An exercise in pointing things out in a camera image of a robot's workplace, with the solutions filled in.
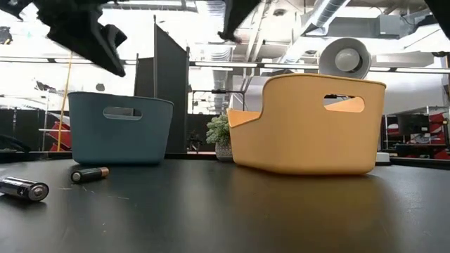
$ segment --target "battery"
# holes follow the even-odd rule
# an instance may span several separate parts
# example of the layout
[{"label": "battery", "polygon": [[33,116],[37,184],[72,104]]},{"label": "battery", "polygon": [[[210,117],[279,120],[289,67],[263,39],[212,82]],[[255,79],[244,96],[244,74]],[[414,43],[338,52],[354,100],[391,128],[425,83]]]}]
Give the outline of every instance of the battery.
[{"label": "battery", "polygon": [[49,194],[49,187],[45,183],[8,176],[0,180],[0,193],[30,201],[41,201]]},{"label": "battery", "polygon": [[93,169],[80,169],[74,171],[72,175],[70,175],[70,179],[72,179],[74,183],[85,183],[104,179],[109,173],[110,170],[106,167]]}]

